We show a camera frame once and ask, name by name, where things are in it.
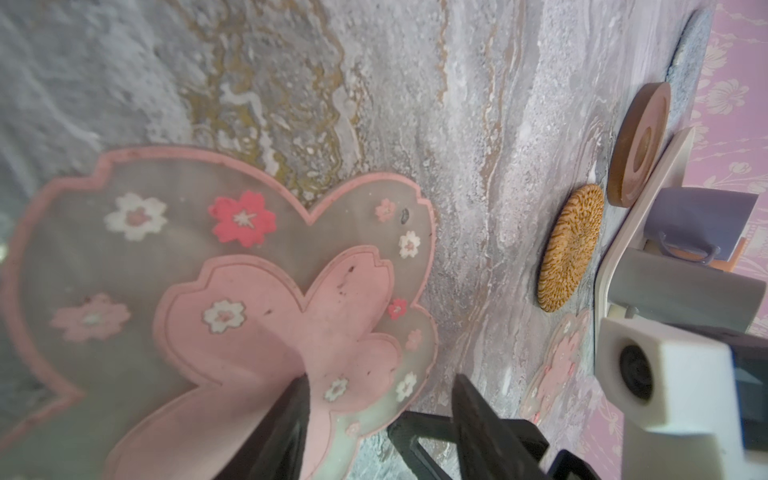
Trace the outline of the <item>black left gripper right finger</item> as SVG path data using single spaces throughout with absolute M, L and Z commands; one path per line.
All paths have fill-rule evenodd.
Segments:
M 463 374 L 454 379 L 451 406 L 463 479 L 543 477 L 543 435 L 536 425 L 499 418 Z

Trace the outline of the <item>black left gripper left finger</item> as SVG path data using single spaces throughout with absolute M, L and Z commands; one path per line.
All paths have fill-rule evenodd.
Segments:
M 299 479 L 309 419 L 310 385 L 302 375 L 288 385 L 215 479 Z

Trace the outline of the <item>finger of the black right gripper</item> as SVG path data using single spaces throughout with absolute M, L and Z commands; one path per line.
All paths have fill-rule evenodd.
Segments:
M 387 436 L 416 479 L 463 479 L 451 417 L 407 411 L 387 428 Z M 548 450 L 543 435 L 543 457 Z
M 553 480 L 600 480 L 589 463 L 565 449 L 558 452 L 547 475 Z

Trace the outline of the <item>pink flower coaster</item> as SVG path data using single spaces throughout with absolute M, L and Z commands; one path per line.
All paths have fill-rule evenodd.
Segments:
M 580 350 L 589 333 L 592 314 L 584 310 L 567 314 L 558 324 L 547 347 L 544 361 L 522 397 L 518 414 L 539 425 L 551 411 L 580 363 Z
M 31 200 L 1 317 L 49 396 L 1 431 L 5 479 L 212 479 L 297 377 L 301 475 L 341 479 L 437 356 L 435 213 L 369 173 L 312 207 L 208 150 L 103 154 Z

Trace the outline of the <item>grey ceramic mug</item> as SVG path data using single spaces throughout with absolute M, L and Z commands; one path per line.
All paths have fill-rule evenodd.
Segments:
M 637 249 L 625 251 L 607 299 L 643 318 L 746 332 L 767 291 L 764 281 Z

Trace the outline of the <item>woven rattan round coaster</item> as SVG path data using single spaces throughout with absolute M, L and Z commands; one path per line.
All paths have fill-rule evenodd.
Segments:
M 540 263 L 537 301 L 555 312 L 579 287 L 599 239 L 604 194 L 597 184 L 573 191 L 555 222 Z

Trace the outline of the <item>brown round wooden coaster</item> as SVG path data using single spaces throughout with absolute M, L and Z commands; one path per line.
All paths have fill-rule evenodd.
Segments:
M 606 195 L 611 205 L 629 208 L 638 200 L 661 147 L 670 103 L 667 82 L 645 84 L 635 95 L 609 165 Z

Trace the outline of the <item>blue woven round coaster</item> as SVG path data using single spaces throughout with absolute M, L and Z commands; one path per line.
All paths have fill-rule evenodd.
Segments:
M 677 130 L 687 122 L 698 88 L 713 23 L 713 9 L 691 13 L 680 35 L 666 73 L 671 88 L 667 128 Z

